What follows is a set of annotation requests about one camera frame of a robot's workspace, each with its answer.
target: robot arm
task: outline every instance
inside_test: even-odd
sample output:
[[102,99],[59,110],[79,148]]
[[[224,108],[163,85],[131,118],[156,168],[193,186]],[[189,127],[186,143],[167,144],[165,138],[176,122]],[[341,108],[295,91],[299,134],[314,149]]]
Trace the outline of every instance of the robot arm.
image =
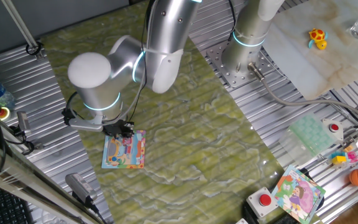
[[151,1],[143,50],[141,42],[126,35],[114,44],[107,57],[88,52],[74,58],[68,67],[68,78],[94,119],[83,120],[72,112],[67,125],[105,131],[106,126],[124,120],[131,106],[122,112],[121,90],[130,82],[140,85],[137,97],[146,80],[146,87],[154,92],[166,92],[178,75],[183,48],[200,2]]

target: children's book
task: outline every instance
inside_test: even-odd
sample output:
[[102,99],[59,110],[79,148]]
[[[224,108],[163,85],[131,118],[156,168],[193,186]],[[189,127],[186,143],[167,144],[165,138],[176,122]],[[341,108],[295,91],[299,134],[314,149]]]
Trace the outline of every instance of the children's book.
[[293,166],[288,166],[272,195],[278,206],[302,224],[308,224],[326,191]]
[[106,136],[103,169],[143,169],[146,131],[135,131],[131,138]]

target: blue light ring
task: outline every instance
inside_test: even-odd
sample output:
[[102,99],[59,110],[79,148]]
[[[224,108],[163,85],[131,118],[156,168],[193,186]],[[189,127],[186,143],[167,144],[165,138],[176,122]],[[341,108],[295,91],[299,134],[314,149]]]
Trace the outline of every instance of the blue light ring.
[[105,107],[105,108],[95,109],[95,108],[92,108],[92,107],[86,105],[85,103],[84,103],[84,105],[85,105],[88,109],[91,109],[91,110],[104,111],[104,110],[110,109],[112,106],[114,106],[114,105],[119,101],[119,97],[120,97],[120,96],[121,96],[121,93],[118,93],[117,99],[114,101],[114,103],[112,103],[110,106]]
[[265,41],[265,39],[264,39],[264,40],[262,40],[261,43],[259,43],[259,44],[249,45],[249,44],[245,44],[245,43],[241,42],[239,39],[237,39],[235,32],[233,32],[233,37],[234,37],[234,40],[236,40],[239,44],[241,44],[241,45],[243,45],[243,46],[246,46],[246,47],[256,47],[256,46],[261,45],[261,44]]

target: metal bracket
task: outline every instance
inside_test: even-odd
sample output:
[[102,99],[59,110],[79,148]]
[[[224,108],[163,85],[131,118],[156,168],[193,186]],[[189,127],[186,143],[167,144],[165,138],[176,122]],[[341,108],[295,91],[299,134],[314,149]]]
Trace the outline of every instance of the metal bracket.
[[[252,72],[250,72],[249,75],[231,74],[229,71],[226,70],[225,66],[222,63],[221,57],[228,43],[228,41],[225,41],[209,48],[206,51],[206,55],[211,59],[212,64],[221,73],[222,78],[227,82],[227,84],[229,84],[233,88],[237,88],[255,79],[255,75]],[[259,70],[263,74],[269,73],[274,70],[271,64],[261,53],[259,53]]]

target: emergency stop button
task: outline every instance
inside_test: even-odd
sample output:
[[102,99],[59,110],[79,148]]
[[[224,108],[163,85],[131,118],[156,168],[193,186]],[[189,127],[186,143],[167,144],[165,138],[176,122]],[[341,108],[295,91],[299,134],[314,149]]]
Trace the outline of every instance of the emergency stop button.
[[331,131],[331,132],[337,132],[338,130],[339,130],[339,126],[338,125],[336,125],[336,124],[330,124],[329,125],[329,130]]
[[260,196],[260,198],[259,198],[259,203],[260,203],[262,206],[267,206],[267,205],[270,205],[270,204],[272,203],[272,199],[270,198],[269,195],[263,194],[263,195]]

